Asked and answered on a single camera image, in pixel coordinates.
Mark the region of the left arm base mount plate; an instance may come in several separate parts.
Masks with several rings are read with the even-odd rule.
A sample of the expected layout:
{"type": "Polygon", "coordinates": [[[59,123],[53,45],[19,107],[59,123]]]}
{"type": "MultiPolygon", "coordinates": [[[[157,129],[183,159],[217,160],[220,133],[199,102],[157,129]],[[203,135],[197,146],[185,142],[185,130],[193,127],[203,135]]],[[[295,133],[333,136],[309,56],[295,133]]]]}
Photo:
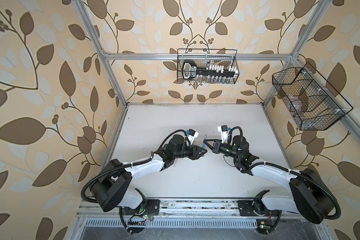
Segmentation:
{"type": "Polygon", "coordinates": [[[160,203],[161,201],[159,199],[143,200],[143,202],[136,209],[122,207],[122,213],[127,216],[156,216],[160,211],[160,203]]]}

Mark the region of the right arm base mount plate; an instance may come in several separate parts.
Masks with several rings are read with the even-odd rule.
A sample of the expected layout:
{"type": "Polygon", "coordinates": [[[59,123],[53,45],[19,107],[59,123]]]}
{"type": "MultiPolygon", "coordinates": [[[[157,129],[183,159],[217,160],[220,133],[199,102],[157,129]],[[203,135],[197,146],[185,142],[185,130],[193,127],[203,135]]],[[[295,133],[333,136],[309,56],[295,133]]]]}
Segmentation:
{"type": "Polygon", "coordinates": [[[270,214],[262,201],[240,200],[238,201],[238,208],[241,217],[264,217],[270,214]]]}

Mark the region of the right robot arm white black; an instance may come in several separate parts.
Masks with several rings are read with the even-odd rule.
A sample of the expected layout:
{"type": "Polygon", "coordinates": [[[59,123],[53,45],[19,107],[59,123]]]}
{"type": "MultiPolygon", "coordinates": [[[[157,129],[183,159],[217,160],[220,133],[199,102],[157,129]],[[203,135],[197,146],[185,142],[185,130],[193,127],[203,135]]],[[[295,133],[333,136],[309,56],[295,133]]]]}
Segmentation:
{"type": "Polygon", "coordinates": [[[242,136],[235,136],[231,144],[218,139],[205,139],[203,143],[213,153],[231,157],[240,173],[266,179],[287,190],[281,194],[261,191],[254,197],[261,208],[300,214],[314,224],[340,218],[338,200],[315,171],[291,170],[264,161],[250,153],[249,143],[242,136]]]}

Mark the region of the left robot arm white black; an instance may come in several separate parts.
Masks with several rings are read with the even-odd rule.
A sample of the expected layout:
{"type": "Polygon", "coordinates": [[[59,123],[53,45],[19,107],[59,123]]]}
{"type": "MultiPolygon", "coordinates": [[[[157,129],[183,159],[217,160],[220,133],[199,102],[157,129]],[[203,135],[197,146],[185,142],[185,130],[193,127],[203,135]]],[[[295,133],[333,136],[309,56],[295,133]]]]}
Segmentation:
{"type": "Polygon", "coordinates": [[[130,163],[121,163],[118,159],[111,160],[93,179],[89,180],[81,191],[84,201],[98,204],[103,212],[116,207],[130,209],[144,208],[146,197],[139,189],[131,189],[133,180],[149,174],[159,173],[171,167],[175,160],[188,158],[198,160],[208,151],[194,145],[193,136],[172,135],[168,143],[160,147],[146,158],[130,163]]]}

